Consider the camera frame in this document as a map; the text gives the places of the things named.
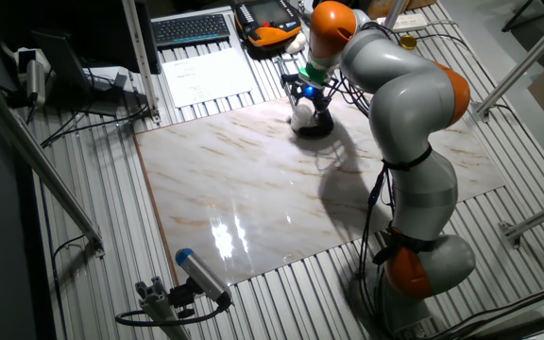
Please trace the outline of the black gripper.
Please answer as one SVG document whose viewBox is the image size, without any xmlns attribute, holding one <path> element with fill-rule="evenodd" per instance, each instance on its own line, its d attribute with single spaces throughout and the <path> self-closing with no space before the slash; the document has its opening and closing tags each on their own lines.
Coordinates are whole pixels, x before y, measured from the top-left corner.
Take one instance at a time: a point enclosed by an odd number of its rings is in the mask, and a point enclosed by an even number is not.
<svg viewBox="0 0 544 340">
<path fill-rule="evenodd" d="M 332 101 L 332 96 L 325 95 L 325 88 L 319 88 L 300 80 L 292 82 L 289 87 L 289 100 L 292 107 L 296 107 L 301 99 L 317 103 L 317 111 L 324 112 Z"/>
</svg>

